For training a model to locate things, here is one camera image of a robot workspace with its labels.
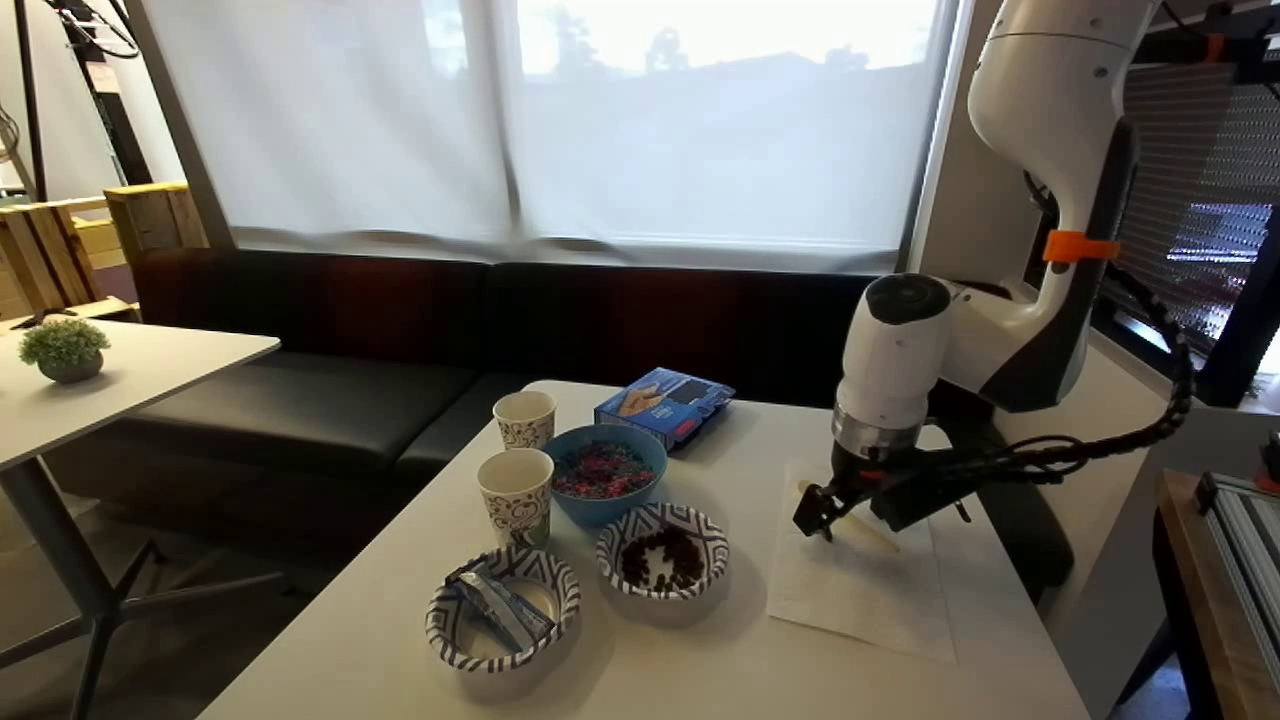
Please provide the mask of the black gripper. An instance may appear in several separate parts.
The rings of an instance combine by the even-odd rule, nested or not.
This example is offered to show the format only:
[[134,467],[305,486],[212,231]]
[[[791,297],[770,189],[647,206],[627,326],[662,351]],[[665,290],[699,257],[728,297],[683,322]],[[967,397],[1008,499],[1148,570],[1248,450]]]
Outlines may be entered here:
[[833,523],[869,505],[892,531],[928,521],[978,487],[978,459],[963,451],[892,451],[862,459],[833,450],[833,476],[809,486],[791,514],[804,536],[833,536]]

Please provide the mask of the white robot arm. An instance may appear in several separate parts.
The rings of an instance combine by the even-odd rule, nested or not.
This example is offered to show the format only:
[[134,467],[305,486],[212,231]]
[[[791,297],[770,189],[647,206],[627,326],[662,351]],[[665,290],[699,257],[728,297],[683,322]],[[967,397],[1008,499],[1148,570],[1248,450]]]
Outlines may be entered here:
[[1075,463],[1142,446],[1024,442],[1004,450],[916,446],[938,389],[1004,412],[1039,412],[1082,376],[1085,326],[1120,257],[1120,206],[1138,173],[1123,82],[1162,0],[1000,0],[967,85],[973,134],[1053,202],[1039,241],[1017,265],[1039,268],[1024,293],[992,293],[938,273],[873,282],[853,313],[833,410],[833,473],[801,494],[791,523],[827,536],[869,505],[909,528],[987,479],[1061,479]]

